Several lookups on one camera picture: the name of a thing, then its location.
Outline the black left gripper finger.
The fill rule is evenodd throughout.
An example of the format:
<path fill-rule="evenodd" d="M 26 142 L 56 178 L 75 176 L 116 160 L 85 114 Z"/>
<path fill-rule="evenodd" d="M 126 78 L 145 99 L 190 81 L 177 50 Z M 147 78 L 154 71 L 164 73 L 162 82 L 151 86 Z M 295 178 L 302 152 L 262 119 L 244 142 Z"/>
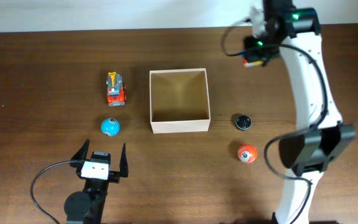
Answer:
<path fill-rule="evenodd" d="M 127 178 L 129 176 L 129 165 L 126 156 L 126 144 L 124 143 L 121 151 L 121 158 L 119 163 L 120 177 Z"/>
<path fill-rule="evenodd" d="M 86 159 L 88 148 L 89 148 L 90 140 L 87 139 L 80 149 L 71 157 L 71 161 L 84 161 Z"/>

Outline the red toy fire truck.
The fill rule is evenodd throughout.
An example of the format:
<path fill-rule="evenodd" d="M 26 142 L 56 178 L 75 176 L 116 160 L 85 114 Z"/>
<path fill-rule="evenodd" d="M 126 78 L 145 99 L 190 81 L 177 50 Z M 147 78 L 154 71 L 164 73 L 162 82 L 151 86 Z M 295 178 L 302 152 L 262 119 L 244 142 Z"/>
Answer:
<path fill-rule="evenodd" d="M 126 103 L 126 85 L 117 72 L 109 72 L 106 80 L 107 102 L 109 106 L 123 106 Z"/>

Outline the orange toy ball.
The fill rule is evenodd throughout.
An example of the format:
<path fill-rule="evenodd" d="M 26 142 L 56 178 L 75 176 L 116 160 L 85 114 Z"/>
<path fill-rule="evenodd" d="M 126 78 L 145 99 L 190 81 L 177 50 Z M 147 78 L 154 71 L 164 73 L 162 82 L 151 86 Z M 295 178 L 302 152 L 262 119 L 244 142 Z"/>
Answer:
<path fill-rule="evenodd" d="M 243 162 L 243 163 L 253 163 L 258 155 L 258 152 L 256 150 L 256 148 L 250 144 L 243 144 L 238 152 L 237 152 L 238 158 Z"/>

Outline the multicoloured puzzle cube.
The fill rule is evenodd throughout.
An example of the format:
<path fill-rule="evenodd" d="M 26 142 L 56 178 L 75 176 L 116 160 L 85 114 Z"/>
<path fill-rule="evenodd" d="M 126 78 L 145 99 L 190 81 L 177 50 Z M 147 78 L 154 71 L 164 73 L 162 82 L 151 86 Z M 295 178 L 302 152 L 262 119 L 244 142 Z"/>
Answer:
<path fill-rule="evenodd" d="M 256 60 L 253 62 L 249 62 L 248 60 L 246 60 L 245 58 L 243 59 L 243 64 L 246 68 L 248 67 L 255 67 L 255 66 L 261 66 L 264 64 L 263 60 Z"/>

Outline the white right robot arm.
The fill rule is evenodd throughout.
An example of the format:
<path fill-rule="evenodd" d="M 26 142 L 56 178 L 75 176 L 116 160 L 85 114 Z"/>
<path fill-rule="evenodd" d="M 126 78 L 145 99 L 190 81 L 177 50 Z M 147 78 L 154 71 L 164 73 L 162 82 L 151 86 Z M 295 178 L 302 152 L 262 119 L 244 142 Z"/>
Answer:
<path fill-rule="evenodd" d="M 246 67 L 280 56 L 287 67 L 296 110 L 296 131 L 270 140 L 278 144 L 285 173 L 283 193 L 272 223 L 308 223 L 315 188 L 356 136 L 344 124 L 329 88 L 322 55 L 321 26 L 314 8 L 297 8 L 291 0 L 265 0 L 252 8 L 252 36 L 241 54 Z"/>

